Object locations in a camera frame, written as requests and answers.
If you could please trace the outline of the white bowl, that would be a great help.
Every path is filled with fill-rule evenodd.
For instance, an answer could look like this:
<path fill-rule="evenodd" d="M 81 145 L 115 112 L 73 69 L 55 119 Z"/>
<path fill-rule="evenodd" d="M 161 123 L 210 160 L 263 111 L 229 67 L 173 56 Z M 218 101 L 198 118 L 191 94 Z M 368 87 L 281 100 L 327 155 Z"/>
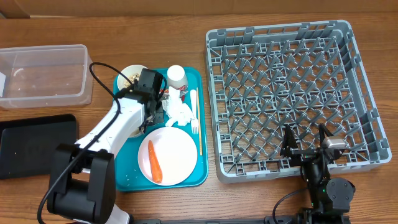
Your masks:
<path fill-rule="evenodd" d="M 116 80 L 118 90 L 127 88 L 131 83 L 134 82 L 134 80 L 138 80 L 143 68 L 146 67 L 143 65 L 130 65 L 124 68 L 121 73 L 125 77 L 118 75 Z"/>

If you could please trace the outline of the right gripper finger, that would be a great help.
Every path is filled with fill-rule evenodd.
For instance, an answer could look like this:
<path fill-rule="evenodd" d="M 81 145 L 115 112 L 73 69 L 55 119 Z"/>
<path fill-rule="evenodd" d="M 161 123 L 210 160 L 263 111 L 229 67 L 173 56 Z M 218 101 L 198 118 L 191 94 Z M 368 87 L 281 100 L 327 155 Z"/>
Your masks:
<path fill-rule="evenodd" d="M 319 130 L 320 145 L 323 146 L 323 141 L 325 140 L 325 138 L 332 137 L 333 134 L 323 123 L 318 125 L 318 130 Z"/>
<path fill-rule="evenodd" d="M 297 157 L 296 150 L 299 148 L 294 137 L 294 133 L 288 124 L 284 125 L 284 139 L 280 155 L 282 157 Z"/>

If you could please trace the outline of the nut shells pile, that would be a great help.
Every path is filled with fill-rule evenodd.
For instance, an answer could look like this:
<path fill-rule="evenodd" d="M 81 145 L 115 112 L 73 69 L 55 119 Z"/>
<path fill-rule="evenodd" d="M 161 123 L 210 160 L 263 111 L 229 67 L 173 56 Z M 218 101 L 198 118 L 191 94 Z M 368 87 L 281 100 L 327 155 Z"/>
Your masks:
<path fill-rule="evenodd" d="M 129 87 L 135 80 L 138 80 L 140 75 L 138 73 L 133 73 L 127 76 L 127 79 L 124 81 L 124 88 Z"/>

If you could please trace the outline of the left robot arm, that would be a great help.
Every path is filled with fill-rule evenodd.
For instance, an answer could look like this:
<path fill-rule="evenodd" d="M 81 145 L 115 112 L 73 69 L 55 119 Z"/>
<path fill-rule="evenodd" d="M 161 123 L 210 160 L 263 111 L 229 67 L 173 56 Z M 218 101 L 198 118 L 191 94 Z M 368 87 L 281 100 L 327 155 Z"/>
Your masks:
<path fill-rule="evenodd" d="M 115 158 L 132 133 L 155 124 L 166 86 L 161 73 L 142 69 L 138 80 L 113 96 L 111 109 L 89 134 L 59 145 L 39 207 L 78 223 L 133 223 L 115 203 Z"/>

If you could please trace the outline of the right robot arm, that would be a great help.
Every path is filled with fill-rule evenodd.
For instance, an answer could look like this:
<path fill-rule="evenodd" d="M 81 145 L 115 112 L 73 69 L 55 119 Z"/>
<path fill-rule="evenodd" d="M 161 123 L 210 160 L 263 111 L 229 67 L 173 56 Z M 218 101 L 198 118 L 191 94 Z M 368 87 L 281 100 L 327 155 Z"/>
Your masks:
<path fill-rule="evenodd" d="M 332 178 L 328 164 L 339 159 L 346 150 L 343 139 L 334 136 L 324 124 L 318 125 L 320 146 L 316 149 L 300 150 L 290 126 L 285 125 L 284 140 L 280 155 L 289 159 L 290 165 L 300 167 L 300 175 L 307 183 L 304 189 L 282 197 L 274 206 L 272 219 L 278 223 L 276 208 L 285 199 L 308 191 L 312 206 L 301 208 L 286 223 L 349 223 L 345 214 L 356 191 L 355 186 L 344 178 Z"/>

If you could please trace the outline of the orange carrot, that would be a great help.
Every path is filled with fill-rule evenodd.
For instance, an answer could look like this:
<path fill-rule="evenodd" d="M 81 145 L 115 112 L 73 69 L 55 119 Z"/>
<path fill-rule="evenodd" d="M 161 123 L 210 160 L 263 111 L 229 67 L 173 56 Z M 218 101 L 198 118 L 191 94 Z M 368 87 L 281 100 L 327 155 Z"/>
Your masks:
<path fill-rule="evenodd" d="M 148 154 L 152 180 L 155 183 L 161 183 L 163 179 L 162 170 L 160 168 L 160 164 L 155 153 L 154 144 L 151 140 L 148 141 Z"/>

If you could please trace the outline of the grey bowl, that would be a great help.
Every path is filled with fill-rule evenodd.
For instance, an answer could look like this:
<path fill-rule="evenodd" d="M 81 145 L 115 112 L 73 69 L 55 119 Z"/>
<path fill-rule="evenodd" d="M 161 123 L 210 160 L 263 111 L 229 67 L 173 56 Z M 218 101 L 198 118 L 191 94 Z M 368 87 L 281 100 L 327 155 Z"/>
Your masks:
<path fill-rule="evenodd" d="M 140 129 L 136 129 L 135 131 L 133 131 L 130 135 L 129 138 L 137 138 L 140 135 L 145 134 L 144 131 L 141 131 Z"/>

